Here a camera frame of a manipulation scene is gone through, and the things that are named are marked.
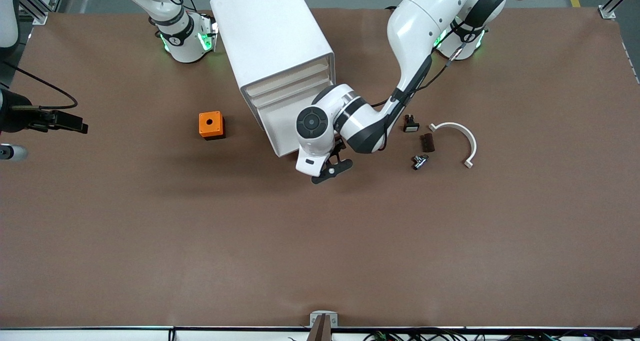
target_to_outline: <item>brown table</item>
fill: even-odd
[[[387,10],[314,10],[339,82],[399,77]],[[147,16],[51,14],[20,65],[89,134],[22,131],[2,163],[0,325],[610,326],[640,320],[640,87],[594,8],[507,9],[409,111],[320,185],[278,159],[224,54],[180,64]],[[433,71],[440,69],[436,56]],[[22,75],[14,91],[64,97]],[[220,110],[228,138],[204,141]]]

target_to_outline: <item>orange box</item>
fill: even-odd
[[[225,118],[220,111],[203,112],[198,118],[199,134],[205,140],[226,138]]]

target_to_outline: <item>white box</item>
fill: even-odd
[[[334,51],[305,0],[210,4],[238,88],[273,151],[297,151],[298,114],[336,83]]]

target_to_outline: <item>orange cube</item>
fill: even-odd
[[[198,118],[199,134],[205,140],[226,138],[225,118],[220,111],[203,112]]]

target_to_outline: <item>round black joint cap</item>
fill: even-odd
[[[315,139],[324,134],[329,126],[329,118],[320,107],[307,107],[300,111],[295,120],[297,133],[304,139]]]

